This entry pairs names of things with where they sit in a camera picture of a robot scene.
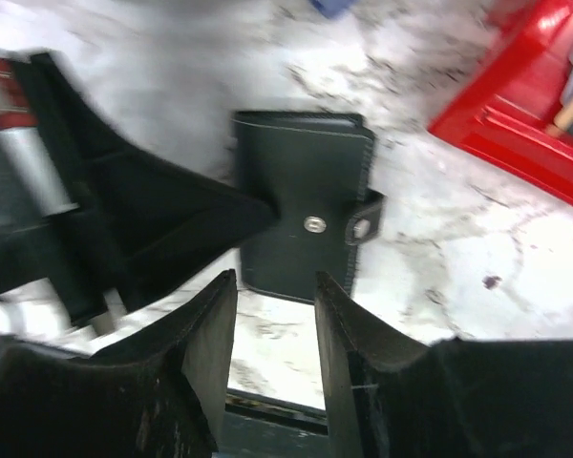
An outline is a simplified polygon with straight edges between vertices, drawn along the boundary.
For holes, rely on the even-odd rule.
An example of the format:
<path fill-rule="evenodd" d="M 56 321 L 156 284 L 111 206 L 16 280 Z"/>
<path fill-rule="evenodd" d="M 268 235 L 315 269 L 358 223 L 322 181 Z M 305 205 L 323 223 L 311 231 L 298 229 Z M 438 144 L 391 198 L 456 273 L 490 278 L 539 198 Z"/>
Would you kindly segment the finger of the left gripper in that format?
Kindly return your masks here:
<path fill-rule="evenodd" d="M 141 150 L 105 123 L 48 52 L 32 69 L 81 159 L 87 184 L 144 303 L 178 289 L 277 220 L 271 207 Z"/>

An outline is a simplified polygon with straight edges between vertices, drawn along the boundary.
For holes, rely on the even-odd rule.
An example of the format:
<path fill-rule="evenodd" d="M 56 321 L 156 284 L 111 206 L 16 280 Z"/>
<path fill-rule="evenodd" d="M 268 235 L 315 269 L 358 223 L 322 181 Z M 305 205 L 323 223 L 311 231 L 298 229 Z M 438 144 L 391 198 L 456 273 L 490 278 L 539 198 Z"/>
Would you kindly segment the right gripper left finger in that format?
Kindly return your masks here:
<path fill-rule="evenodd" d="M 190 302 L 91 356 L 0 335 L 0 457 L 209 457 L 237 311 L 221 272 Z"/>

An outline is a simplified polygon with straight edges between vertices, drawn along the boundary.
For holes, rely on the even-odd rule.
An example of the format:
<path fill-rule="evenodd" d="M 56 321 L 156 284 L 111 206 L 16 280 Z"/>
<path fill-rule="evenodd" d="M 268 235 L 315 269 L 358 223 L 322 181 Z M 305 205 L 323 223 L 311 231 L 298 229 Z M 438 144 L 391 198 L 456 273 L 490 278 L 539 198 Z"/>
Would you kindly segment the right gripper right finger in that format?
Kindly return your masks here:
<path fill-rule="evenodd" d="M 573 340 L 420 343 L 316 277 L 335 457 L 573 457 Z"/>

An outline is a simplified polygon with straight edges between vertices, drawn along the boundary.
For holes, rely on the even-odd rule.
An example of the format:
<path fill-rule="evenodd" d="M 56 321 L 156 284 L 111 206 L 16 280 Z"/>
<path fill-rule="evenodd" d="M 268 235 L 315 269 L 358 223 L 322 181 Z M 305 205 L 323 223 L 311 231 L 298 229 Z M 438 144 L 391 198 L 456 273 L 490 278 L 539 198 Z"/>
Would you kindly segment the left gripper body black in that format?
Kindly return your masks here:
<path fill-rule="evenodd" d="M 47 281 L 74 324 L 109 319 L 115 251 L 83 162 L 90 110 L 49 56 L 0 57 L 0 298 Z"/>

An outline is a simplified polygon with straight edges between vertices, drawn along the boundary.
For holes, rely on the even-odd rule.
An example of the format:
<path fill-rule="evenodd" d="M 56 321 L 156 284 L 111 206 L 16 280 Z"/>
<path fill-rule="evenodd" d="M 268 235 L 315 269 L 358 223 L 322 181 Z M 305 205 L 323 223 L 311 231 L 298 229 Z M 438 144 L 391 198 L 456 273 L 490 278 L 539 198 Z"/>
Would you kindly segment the black card holder wallet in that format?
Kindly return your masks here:
<path fill-rule="evenodd" d="M 232 122 L 237 185 L 277 215 L 240 249 L 245 287 L 312 303 L 322 271 L 350 294 L 385 198 L 370 186 L 375 135 L 364 116 L 238 111 Z"/>

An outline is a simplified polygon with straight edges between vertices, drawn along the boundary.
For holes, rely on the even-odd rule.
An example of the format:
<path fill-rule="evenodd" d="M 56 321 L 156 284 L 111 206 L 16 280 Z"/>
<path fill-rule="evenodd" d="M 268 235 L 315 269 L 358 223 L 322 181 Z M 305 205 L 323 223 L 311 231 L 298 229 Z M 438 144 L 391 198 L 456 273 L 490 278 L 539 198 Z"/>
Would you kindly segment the red plastic bin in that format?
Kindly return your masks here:
<path fill-rule="evenodd" d="M 573 206 L 573 137 L 552 135 L 570 71 L 573 0 L 495 1 L 499 34 L 429 132 Z"/>

